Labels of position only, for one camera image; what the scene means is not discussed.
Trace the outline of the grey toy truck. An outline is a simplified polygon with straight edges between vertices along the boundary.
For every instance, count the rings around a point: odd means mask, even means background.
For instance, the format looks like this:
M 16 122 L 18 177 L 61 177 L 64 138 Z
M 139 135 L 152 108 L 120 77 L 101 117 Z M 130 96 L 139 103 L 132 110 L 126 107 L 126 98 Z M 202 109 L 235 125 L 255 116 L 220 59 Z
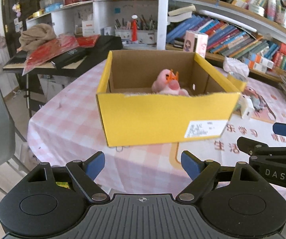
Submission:
M 261 102 L 259 97 L 250 96 L 250 99 L 256 111 L 260 111 L 264 109 L 264 103 Z

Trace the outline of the white power adapter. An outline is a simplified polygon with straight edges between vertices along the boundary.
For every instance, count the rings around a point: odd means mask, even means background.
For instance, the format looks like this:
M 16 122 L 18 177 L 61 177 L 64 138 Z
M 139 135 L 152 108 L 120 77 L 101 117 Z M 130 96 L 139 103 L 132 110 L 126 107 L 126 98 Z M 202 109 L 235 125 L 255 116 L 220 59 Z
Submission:
M 252 100 L 249 96 L 242 95 L 239 99 L 240 113 L 242 119 L 250 119 L 254 113 Z

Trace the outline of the yellow tape roll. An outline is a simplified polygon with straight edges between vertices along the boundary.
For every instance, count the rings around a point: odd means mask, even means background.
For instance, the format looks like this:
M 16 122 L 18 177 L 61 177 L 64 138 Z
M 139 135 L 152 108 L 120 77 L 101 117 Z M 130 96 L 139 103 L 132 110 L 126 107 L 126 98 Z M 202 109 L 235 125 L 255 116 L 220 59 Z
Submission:
M 236 72 L 229 72 L 227 79 L 240 91 L 243 92 L 247 86 L 247 79 Z

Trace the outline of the pink plush bird orange beak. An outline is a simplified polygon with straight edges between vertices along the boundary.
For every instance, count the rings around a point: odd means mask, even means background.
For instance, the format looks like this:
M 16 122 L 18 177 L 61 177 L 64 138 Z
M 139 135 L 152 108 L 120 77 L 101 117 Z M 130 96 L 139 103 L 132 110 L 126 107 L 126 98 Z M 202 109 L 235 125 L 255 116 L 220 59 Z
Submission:
M 179 84 L 179 72 L 173 70 L 162 70 L 156 81 L 152 84 L 151 91 L 158 94 L 169 94 L 175 96 L 189 96 L 186 89 Z

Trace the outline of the pink checkered tablecloth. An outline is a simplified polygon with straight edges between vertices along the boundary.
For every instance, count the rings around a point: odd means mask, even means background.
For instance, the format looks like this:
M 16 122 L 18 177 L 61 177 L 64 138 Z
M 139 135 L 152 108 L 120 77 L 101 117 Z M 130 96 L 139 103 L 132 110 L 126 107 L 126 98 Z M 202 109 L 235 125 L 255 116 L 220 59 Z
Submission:
M 191 183 L 181 165 L 185 150 L 234 166 L 249 159 L 237 144 L 241 136 L 286 147 L 272 123 L 232 113 L 240 93 L 204 59 L 194 56 L 187 69 L 205 74 L 217 89 L 189 97 L 140 88 L 113 93 L 117 62 L 111 53 L 30 119 L 28 144 L 40 161 L 65 166 L 101 151 L 106 163 L 97 183 L 129 194 L 178 195 Z

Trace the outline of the yellow cardboard box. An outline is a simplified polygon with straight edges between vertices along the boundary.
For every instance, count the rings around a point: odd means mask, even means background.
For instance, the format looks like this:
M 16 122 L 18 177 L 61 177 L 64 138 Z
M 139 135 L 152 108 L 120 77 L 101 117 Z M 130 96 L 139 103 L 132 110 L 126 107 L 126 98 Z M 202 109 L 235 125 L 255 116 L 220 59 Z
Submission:
M 189 96 L 151 91 L 164 69 L 179 72 Z M 110 147 L 218 138 L 239 97 L 240 91 L 197 53 L 166 50 L 110 51 L 96 92 Z

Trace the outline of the white orange box upper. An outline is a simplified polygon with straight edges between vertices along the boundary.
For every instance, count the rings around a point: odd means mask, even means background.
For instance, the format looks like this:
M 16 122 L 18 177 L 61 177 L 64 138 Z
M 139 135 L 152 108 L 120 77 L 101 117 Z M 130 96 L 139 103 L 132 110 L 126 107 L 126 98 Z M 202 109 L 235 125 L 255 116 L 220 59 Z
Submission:
M 266 66 L 268 69 L 273 69 L 274 62 L 256 53 L 250 52 L 248 54 L 250 61 Z

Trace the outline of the white orange box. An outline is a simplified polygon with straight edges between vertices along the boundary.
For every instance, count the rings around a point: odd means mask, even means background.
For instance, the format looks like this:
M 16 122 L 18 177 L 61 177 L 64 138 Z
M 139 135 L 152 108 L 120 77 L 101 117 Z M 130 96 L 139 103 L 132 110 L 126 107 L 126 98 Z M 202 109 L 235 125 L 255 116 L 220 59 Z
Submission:
M 248 54 L 250 61 L 266 66 L 268 69 L 273 69 L 274 62 L 256 53 L 250 52 Z
M 256 63 L 254 61 L 250 61 L 248 58 L 242 58 L 242 62 L 244 64 L 246 64 L 249 67 L 249 69 L 253 69 L 253 70 L 259 71 L 261 73 L 267 72 L 266 66 L 263 66 L 262 64 Z

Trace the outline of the white quilted pouch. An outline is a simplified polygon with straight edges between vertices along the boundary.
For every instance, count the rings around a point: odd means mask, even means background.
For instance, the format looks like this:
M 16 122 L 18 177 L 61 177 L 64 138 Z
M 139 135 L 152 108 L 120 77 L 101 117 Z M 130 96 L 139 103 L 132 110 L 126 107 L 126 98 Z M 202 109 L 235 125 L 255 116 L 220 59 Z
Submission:
M 234 58 L 225 57 L 223 69 L 225 72 L 235 72 L 243 75 L 244 77 L 249 76 L 249 67 L 245 63 Z

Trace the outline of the black electronic keyboard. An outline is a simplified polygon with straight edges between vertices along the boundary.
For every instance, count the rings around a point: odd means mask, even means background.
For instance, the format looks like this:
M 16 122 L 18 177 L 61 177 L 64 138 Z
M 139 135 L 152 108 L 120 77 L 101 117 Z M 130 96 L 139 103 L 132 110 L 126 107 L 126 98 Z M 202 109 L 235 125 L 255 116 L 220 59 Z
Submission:
M 75 48 L 42 65 L 35 66 L 29 74 L 79 77 L 97 64 L 105 61 L 111 50 L 123 49 L 122 40 L 116 36 L 100 36 L 92 48 Z

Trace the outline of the row of books lower shelf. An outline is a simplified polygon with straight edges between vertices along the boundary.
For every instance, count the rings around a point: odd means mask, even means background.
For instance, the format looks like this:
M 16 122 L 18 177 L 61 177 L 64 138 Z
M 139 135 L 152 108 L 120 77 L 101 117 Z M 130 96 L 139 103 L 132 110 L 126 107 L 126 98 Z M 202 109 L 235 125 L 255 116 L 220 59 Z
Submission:
M 242 61 L 242 58 L 248 58 L 248 54 L 252 52 L 274 62 L 273 69 L 267 71 L 286 71 L 285 43 L 263 35 L 254 35 L 238 25 L 193 12 L 189 12 L 185 20 L 169 24 L 166 44 L 183 50 L 185 33 L 188 30 L 208 35 L 205 57 L 218 55 Z

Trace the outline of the red paper sheets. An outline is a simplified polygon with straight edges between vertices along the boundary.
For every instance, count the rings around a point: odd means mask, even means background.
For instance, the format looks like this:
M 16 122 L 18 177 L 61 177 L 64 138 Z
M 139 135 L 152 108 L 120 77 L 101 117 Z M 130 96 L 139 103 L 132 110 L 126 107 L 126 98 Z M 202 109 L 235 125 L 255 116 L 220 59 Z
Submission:
M 61 35 L 59 38 L 48 41 L 27 57 L 22 75 L 47 62 L 50 62 L 56 70 L 61 70 L 86 57 L 99 37 L 100 35 L 78 38 L 72 35 Z

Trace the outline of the pink cylindrical humidifier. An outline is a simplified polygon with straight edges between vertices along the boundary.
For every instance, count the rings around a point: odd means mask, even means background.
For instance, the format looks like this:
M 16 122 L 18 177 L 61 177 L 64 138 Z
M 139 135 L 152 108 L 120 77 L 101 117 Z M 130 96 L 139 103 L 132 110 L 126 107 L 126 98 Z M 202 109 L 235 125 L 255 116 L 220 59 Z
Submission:
M 207 51 L 208 35 L 197 31 L 188 30 L 185 33 L 183 51 L 194 52 L 205 58 Z

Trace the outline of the beige knitted cloth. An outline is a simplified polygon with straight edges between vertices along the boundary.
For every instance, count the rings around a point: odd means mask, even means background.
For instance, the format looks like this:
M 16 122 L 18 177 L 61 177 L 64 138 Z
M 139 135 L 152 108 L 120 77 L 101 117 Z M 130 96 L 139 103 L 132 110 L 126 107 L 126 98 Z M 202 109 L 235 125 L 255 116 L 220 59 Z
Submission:
M 26 31 L 22 31 L 19 37 L 20 47 L 17 51 L 32 52 L 39 46 L 56 38 L 54 29 L 49 24 L 36 24 Z

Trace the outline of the red tassel ornament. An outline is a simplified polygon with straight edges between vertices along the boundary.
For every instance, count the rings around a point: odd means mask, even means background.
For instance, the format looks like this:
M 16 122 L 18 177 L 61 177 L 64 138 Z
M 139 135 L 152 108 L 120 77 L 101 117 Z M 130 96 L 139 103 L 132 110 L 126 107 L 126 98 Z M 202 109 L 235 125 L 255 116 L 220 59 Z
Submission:
M 132 15 L 131 30 L 132 30 L 132 42 L 138 42 L 138 26 L 137 26 L 137 15 Z

